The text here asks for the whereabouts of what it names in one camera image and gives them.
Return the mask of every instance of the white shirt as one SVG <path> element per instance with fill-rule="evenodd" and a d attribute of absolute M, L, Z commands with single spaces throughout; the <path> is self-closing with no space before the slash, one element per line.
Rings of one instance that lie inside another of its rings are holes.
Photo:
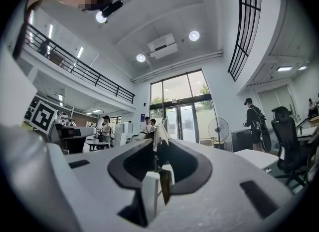
<path fill-rule="evenodd" d="M 111 127 L 111 123 L 107 123 L 103 126 L 103 130 L 102 130 L 102 135 L 105 135 L 105 136 L 109 136 L 110 135 L 110 129 L 108 131 L 106 131 L 106 129 L 108 127 Z"/>
<path fill-rule="evenodd" d="M 150 124 L 145 125 L 143 132 L 144 133 L 149 133 L 151 131 L 152 126 Z"/>

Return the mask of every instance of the black metal bars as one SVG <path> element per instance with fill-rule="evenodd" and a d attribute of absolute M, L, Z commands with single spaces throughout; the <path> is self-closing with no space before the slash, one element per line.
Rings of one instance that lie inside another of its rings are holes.
<path fill-rule="evenodd" d="M 239 22 L 236 45 L 228 68 L 234 81 L 243 70 L 253 46 L 261 11 L 261 0 L 239 0 Z"/>
<path fill-rule="evenodd" d="M 135 94 L 124 89 L 80 61 L 31 24 L 27 27 L 24 42 L 35 51 L 55 63 L 57 66 L 65 69 L 74 76 L 77 76 L 87 83 L 94 85 L 95 87 L 98 87 L 122 100 L 133 103 Z"/>

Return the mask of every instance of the man with backpack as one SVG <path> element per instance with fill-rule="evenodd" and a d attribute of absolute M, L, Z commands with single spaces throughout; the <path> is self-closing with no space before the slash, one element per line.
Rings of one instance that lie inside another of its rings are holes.
<path fill-rule="evenodd" d="M 261 113 L 259 108 L 253 105 L 253 100 L 251 98 L 247 98 L 244 104 L 248 108 L 247 121 L 244 123 L 244 126 L 251 127 L 250 133 L 252 137 L 253 150 L 263 151 L 260 136 L 262 133 L 261 117 L 264 117 L 264 115 Z"/>

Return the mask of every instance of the white table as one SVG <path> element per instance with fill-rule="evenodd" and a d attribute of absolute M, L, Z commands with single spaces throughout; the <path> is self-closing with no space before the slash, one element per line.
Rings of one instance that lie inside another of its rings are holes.
<path fill-rule="evenodd" d="M 303 134 L 300 134 L 300 129 L 297 129 L 298 141 L 300 142 L 309 141 L 316 132 L 317 132 L 317 126 L 310 127 L 307 129 L 302 129 Z"/>
<path fill-rule="evenodd" d="M 108 146 L 108 145 L 109 145 L 108 142 L 99 142 L 98 139 L 86 140 L 85 143 L 90 146 L 90 152 L 91 152 L 92 150 L 94 150 L 95 147 L 105 147 L 105 146 Z"/>
<path fill-rule="evenodd" d="M 262 170 L 269 168 L 269 166 L 271 166 L 279 160 L 277 156 L 255 150 L 241 150 L 235 152 L 235 154 L 243 157 L 244 159 L 246 159 L 247 161 L 249 161 L 250 163 L 254 164 Z"/>

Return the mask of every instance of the glass door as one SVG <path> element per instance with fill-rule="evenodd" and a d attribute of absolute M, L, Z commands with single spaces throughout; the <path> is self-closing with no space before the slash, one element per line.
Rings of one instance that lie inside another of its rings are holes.
<path fill-rule="evenodd" d="M 173 139 L 180 139 L 177 111 L 178 111 L 178 106 L 165 109 L 165 114 L 166 114 L 165 117 L 168 120 L 167 130 Z"/>
<path fill-rule="evenodd" d="M 198 125 L 194 110 L 195 106 L 193 104 L 165 109 L 168 132 L 173 139 L 198 142 Z"/>
<path fill-rule="evenodd" d="M 194 114 L 192 105 L 179 106 L 181 139 L 196 142 Z"/>

